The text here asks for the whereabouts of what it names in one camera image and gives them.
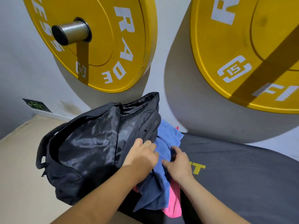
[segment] bag strap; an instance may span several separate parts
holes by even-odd
[[[60,126],[56,127],[55,129],[51,130],[49,133],[47,133],[39,143],[39,147],[37,149],[36,154],[36,167],[37,169],[42,169],[47,166],[47,163],[42,163],[43,156],[46,156],[47,154],[47,144],[49,143],[50,139],[62,128],[64,128],[68,123],[63,123]]]

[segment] black gym bag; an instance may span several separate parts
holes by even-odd
[[[45,168],[56,197],[73,205],[122,166],[137,138],[155,142],[158,111],[159,93],[152,92],[125,105],[108,103],[83,113],[43,137],[36,167]]]

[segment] yellow weight plate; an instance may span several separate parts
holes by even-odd
[[[196,64],[245,107],[299,113],[299,0],[192,0]]]
[[[107,93],[131,88],[148,70],[157,43],[154,0],[24,0],[40,36],[81,82]],[[51,27],[84,19],[91,42],[61,46]]]

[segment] blue cloth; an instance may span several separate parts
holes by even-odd
[[[155,141],[156,151],[159,152],[159,161],[147,176],[137,185],[139,193],[142,194],[133,212],[145,208],[148,210],[159,210],[168,207],[170,176],[167,169],[163,167],[161,160],[171,159],[171,147],[180,146],[183,135],[165,120],[158,127],[158,136]]]

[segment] beige floor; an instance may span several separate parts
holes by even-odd
[[[42,116],[21,125],[0,140],[0,223],[48,224],[69,206],[55,197],[43,170],[35,167],[42,137],[62,122]],[[111,224],[140,222],[117,212]]]

